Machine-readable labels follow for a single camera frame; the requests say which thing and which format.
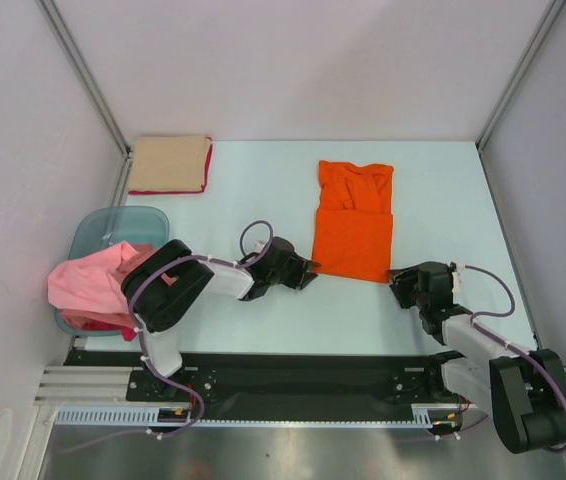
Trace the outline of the orange t shirt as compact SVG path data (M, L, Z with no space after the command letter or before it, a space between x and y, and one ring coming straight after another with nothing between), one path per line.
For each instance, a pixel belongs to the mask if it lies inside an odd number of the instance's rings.
M312 261L319 274L389 281L394 168L322 160Z

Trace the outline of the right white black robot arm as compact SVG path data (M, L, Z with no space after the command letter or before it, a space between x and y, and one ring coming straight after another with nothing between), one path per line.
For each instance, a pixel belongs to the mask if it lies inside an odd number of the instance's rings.
M454 300L460 264L429 261L392 270L389 287L399 306L418 312L423 330L450 349L424 376L436 401L460 395L492 419L511 453L566 453L566 371L551 349L525 349L482 323Z

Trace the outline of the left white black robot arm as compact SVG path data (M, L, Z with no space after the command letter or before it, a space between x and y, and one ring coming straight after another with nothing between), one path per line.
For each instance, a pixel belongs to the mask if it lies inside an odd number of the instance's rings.
M140 331L141 361L151 372L150 389L165 400L182 392L177 324L201 295L252 301L278 285L302 290L317 278L318 267L278 236L238 261L195 255L180 240L152 253L121 281L130 317Z

